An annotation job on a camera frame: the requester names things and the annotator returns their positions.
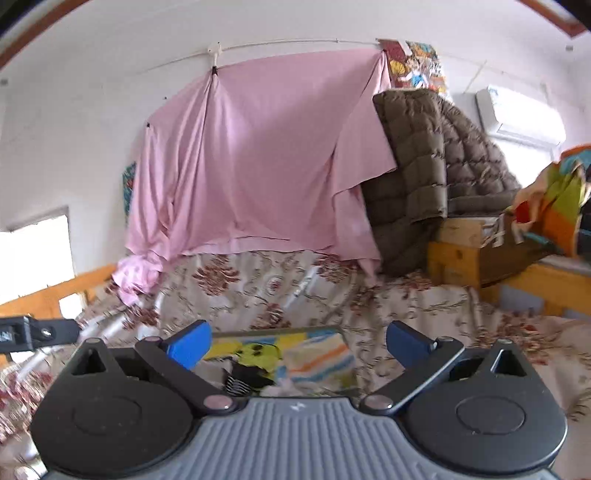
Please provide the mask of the grey tray with cartoon print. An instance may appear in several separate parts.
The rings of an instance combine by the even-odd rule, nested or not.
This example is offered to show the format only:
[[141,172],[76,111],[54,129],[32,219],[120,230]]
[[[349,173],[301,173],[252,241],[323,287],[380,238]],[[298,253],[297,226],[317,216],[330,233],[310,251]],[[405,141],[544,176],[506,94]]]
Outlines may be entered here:
[[223,374],[230,367],[231,361],[245,366],[257,366],[266,370],[266,376],[273,378],[274,385],[266,387],[260,392],[263,397],[356,397],[360,394],[358,388],[351,393],[323,396],[312,395],[298,391],[286,377],[286,367],[283,366],[283,352],[294,348],[308,339],[325,337],[342,331],[335,327],[304,328],[295,330],[256,330],[252,332],[238,332],[236,334],[216,334],[213,336],[211,349],[206,353],[192,371],[212,386],[223,392]]

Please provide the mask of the yellow cardboard box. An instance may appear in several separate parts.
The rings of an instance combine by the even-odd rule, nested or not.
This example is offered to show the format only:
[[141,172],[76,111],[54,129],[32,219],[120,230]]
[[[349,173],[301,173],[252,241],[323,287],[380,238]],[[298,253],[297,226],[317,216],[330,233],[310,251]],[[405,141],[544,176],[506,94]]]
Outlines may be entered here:
[[520,274],[552,249],[515,235],[513,217],[456,217],[442,222],[428,246],[428,273],[436,284],[480,290]]

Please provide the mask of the navy blue patterned sock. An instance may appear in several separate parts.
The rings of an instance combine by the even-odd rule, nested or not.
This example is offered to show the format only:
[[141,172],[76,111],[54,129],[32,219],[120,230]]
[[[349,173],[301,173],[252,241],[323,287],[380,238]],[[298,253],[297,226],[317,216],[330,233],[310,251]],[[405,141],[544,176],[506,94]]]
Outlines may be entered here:
[[263,389],[274,385],[273,378],[266,374],[263,368],[231,361],[223,374],[223,392],[231,397],[258,396]]

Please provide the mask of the olive quilted jacket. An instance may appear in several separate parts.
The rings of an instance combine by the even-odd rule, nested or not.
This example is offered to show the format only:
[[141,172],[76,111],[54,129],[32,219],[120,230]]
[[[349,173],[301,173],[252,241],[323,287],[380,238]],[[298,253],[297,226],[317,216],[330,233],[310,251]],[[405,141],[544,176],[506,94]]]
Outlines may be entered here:
[[445,219],[500,214],[521,186],[500,148],[435,92],[389,90],[373,102],[397,167],[363,182],[363,200],[380,272],[401,277],[426,266]]

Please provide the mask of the colourful patterned blanket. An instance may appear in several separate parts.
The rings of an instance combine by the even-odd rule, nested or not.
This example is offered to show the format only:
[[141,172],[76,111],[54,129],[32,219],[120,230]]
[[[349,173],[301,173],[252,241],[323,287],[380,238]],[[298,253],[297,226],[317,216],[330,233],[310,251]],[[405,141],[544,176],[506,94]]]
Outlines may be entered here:
[[564,151],[520,190],[508,209],[515,239],[550,245],[564,256],[590,260],[590,146]]

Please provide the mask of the pink sheet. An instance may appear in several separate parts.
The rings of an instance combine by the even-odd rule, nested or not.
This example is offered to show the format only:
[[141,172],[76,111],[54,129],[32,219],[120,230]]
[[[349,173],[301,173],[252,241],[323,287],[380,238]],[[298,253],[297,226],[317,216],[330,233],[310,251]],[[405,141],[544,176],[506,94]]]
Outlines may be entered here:
[[121,300],[195,254],[313,251],[375,277],[362,186],[396,167],[373,104],[389,84],[383,52],[335,50],[226,65],[169,99],[144,128]]

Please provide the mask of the floral satin bedspread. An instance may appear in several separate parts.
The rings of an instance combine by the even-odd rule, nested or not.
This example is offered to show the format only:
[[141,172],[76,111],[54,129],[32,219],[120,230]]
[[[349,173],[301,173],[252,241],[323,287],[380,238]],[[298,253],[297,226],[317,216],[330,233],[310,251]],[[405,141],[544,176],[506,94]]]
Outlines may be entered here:
[[310,252],[1,308],[5,479],[586,479],[590,325]]

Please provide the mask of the wooden bed frame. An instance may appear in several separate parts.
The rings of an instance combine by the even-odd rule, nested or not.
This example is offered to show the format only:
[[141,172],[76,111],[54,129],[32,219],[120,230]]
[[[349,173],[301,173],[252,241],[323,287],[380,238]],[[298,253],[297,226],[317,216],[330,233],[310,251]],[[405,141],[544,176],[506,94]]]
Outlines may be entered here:
[[217,333],[335,327],[359,370],[382,377],[399,371],[385,347],[391,320],[476,346],[506,337],[537,365],[556,355],[590,361],[590,271],[560,257],[477,290],[436,284],[428,272],[370,286],[358,267],[328,255],[200,255],[181,261],[132,307],[119,300],[111,272],[106,266],[79,275],[4,303],[1,313],[60,318],[63,299],[83,297],[77,319],[85,334],[117,346],[169,336],[197,320]]

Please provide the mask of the colourful wall poster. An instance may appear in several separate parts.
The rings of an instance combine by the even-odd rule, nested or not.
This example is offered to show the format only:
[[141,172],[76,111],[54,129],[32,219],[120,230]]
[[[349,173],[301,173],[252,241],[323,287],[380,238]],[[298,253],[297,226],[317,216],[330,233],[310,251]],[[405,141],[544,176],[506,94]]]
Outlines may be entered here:
[[452,100],[440,58],[432,45],[390,39],[379,39],[378,42],[387,55],[394,88],[428,89]]

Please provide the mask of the striped pastel towel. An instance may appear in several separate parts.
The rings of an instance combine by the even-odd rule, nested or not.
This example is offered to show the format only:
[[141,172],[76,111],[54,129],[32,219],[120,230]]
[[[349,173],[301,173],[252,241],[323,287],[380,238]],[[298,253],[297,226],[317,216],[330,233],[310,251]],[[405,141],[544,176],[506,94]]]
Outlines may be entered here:
[[336,396],[358,388],[356,359],[341,334],[314,337],[283,352],[286,377],[298,391]]

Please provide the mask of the white air conditioner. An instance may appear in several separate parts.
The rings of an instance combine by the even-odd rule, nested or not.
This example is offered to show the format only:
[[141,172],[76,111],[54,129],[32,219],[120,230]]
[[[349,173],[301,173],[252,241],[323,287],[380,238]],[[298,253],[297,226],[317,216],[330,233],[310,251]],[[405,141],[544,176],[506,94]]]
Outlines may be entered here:
[[558,148],[566,140],[560,113],[541,100],[490,85],[476,93],[476,102],[489,136],[545,149]]

